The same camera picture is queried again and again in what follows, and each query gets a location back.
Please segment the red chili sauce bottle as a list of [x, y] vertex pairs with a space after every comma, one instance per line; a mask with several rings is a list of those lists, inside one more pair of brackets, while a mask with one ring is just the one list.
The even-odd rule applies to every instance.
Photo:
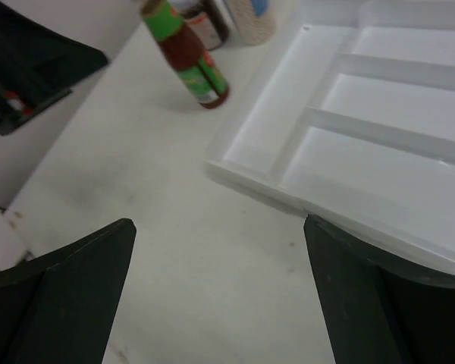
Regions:
[[196, 101], [206, 109], [224, 103], [228, 82], [174, 7], [167, 1], [146, 1], [140, 13], [165, 60]]

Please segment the white peppercorn jar blue label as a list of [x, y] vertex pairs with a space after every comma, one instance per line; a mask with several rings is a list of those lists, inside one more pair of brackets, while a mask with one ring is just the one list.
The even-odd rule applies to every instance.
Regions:
[[224, 5], [247, 45], [261, 45], [275, 34], [276, 20], [270, 1], [226, 0]]

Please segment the dark sauce jar white lid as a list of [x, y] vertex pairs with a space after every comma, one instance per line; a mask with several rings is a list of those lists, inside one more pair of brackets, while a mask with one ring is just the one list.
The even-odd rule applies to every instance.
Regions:
[[229, 37], [229, 28], [214, 1], [182, 1], [179, 12], [209, 51], [220, 48]]

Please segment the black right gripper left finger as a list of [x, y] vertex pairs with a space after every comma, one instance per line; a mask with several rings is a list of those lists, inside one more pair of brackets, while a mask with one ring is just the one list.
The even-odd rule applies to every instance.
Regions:
[[136, 233], [122, 218], [0, 271], [0, 363], [101, 363]]

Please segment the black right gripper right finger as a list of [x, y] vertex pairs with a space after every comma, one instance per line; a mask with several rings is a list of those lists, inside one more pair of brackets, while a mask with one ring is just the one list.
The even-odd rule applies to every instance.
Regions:
[[455, 363], [455, 275], [316, 215], [304, 234], [337, 363]]

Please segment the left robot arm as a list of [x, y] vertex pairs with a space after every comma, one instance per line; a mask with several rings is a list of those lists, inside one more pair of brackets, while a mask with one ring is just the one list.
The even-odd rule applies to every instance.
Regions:
[[0, 135], [15, 132], [108, 63], [100, 50], [0, 2]]

